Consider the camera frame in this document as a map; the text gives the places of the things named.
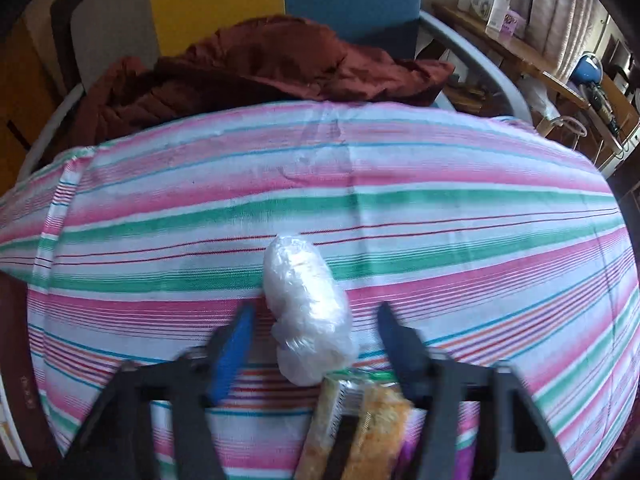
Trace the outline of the green snack bar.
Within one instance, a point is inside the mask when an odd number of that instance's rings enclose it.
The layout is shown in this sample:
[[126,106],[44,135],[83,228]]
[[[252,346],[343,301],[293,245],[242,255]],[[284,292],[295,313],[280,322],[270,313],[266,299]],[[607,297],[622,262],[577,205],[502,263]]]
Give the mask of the green snack bar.
[[389,479],[405,441],[412,404],[395,376],[341,370],[321,383],[294,477]]

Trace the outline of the white plastic-wrapped bundle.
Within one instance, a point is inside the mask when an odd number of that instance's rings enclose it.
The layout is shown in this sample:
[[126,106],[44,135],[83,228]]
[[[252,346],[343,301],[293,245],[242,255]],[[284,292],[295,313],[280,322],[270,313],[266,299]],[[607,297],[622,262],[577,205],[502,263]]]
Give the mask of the white plastic-wrapped bundle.
[[274,316],[280,372],[289,382],[314,386],[356,361],[359,344],[346,292],[309,240],[279,235],[269,244],[262,289]]

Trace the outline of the purple wrapped candy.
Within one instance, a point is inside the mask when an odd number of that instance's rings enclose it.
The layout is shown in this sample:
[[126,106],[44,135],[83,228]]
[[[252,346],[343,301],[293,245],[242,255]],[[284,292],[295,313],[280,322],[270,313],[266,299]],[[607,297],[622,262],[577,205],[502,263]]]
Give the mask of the purple wrapped candy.
[[[421,458],[421,451],[418,441],[405,441],[400,449],[393,478],[409,479],[413,459]],[[422,465],[427,466],[424,479],[471,478],[474,452],[475,443],[471,440],[456,445],[455,450],[445,451],[442,446],[436,448],[433,456],[422,462]]]

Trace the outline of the striped bed sheet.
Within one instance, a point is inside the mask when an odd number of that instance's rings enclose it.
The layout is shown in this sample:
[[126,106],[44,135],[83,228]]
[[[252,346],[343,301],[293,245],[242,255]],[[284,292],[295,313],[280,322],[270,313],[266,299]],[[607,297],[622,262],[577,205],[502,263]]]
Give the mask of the striped bed sheet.
[[347,292],[361,367],[375,311],[455,359],[518,368],[573,476],[634,406],[638,271],[581,154],[503,118],[394,103],[279,103],[73,148],[1,201],[1,269],[28,287],[35,398],[65,450],[120,361],[199,344],[262,293],[280,234]]

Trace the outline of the wooden desk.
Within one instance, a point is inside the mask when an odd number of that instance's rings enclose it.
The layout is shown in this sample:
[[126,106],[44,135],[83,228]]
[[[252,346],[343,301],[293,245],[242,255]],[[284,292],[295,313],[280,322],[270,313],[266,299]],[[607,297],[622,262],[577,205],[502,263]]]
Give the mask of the wooden desk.
[[601,126],[598,114],[589,113],[588,101],[579,92],[570,88],[566,82],[553,76],[549,62],[524,41],[513,36],[500,35],[494,30],[488,30],[482,21],[473,18],[471,14],[450,8],[450,6],[434,3],[433,12],[436,18],[447,25],[460,27],[478,40],[488,44],[491,50],[496,51],[508,64],[512,65],[512,73],[526,74],[540,80],[548,89],[570,101],[578,110],[583,110],[589,117],[597,119],[596,128],[600,137],[615,157],[621,158],[632,151],[630,141],[634,138],[639,127],[639,114],[607,74],[603,75],[601,86],[608,102],[613,107],[616,122],[620,126],[618,139],[614,138],[607,126]]

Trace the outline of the wooden wardrobe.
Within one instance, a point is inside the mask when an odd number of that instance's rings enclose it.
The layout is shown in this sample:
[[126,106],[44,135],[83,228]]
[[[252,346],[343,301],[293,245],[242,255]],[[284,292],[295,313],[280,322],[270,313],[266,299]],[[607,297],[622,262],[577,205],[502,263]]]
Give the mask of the wooden wardrobe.
[[24,18],[1,40],[1,194],[13,188],[26,155],[58,107],[58,88],[42,64]]

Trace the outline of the maroon cloth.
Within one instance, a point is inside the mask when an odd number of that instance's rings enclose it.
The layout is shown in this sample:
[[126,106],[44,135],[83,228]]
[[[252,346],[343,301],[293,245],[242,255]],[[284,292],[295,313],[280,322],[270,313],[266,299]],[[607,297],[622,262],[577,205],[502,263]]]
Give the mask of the maroon cloth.
[[252,18],[153,67],[120,58],[80,100],[61,146],[84,148],[181,118],[281,101],[429,106],[453,72],[445,61],[350,44],[304,18]]

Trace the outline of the patterned curtain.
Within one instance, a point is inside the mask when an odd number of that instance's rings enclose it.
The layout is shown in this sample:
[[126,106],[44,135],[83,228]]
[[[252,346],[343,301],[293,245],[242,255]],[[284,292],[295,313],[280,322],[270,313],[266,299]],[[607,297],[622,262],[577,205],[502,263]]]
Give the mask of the patterned curtain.
[[552,75],[567,82],[603,10],[599,0],[533,0],[525,40],[549,63]]

